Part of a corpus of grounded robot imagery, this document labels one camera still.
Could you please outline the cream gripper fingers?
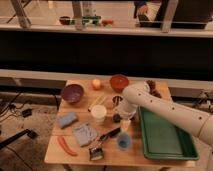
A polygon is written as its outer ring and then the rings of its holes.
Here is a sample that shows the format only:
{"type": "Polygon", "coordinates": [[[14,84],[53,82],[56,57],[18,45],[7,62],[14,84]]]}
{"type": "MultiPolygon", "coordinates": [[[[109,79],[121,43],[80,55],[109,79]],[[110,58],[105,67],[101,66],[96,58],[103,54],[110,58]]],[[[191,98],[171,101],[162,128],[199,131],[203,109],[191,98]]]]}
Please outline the cream gripper fingers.
{"type": "Polygon", "coordinates": [[[131,120],[130,119],[122,119],[121,120],[121,131],[122,132],[127,132],[129,127],[130,127],[130,124],[131,124],[131,120]]]}

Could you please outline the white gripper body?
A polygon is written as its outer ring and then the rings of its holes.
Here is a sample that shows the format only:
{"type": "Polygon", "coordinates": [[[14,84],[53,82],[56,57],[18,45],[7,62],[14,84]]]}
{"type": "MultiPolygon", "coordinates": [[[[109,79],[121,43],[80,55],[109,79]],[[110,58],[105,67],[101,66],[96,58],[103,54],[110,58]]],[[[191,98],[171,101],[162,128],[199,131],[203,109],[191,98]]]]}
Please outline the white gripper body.
{"type": "Polygon", "coordinates": [[[137,106],[123,101],[118,105],[117,110],[122,119],[131,119],[136,114],[137,106]]]}

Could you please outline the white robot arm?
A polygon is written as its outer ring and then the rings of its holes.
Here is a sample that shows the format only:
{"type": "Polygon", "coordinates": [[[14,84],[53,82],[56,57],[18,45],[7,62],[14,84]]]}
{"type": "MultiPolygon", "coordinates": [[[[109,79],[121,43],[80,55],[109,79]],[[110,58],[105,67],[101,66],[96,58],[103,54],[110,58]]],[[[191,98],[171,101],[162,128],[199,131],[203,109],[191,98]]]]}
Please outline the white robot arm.
{"type": "Polygon", "coordinates": [[[123,118],[129,118],[141,106],[192,134],[205,144],[213,145],[213,115],[155,97],[150,94],[150,87],[146,82],[127,86],[122,96],[123,100],[117,109],[123,118]]]}

